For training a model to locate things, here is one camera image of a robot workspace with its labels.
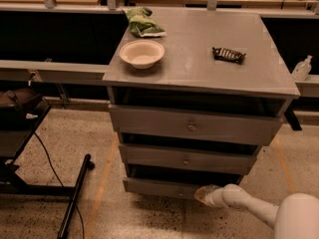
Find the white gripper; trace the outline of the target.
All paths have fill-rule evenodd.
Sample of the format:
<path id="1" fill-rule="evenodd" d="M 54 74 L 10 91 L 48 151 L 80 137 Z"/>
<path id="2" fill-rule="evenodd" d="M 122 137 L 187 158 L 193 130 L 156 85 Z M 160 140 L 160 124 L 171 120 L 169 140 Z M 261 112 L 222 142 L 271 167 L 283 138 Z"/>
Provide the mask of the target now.
<path id="1" fill-rule="evenodd" d="M 223 188 L 216 185 L 206 185 L 194 193 L 194 198 L 210 207 L 225 207 L 222 197 Z"/>

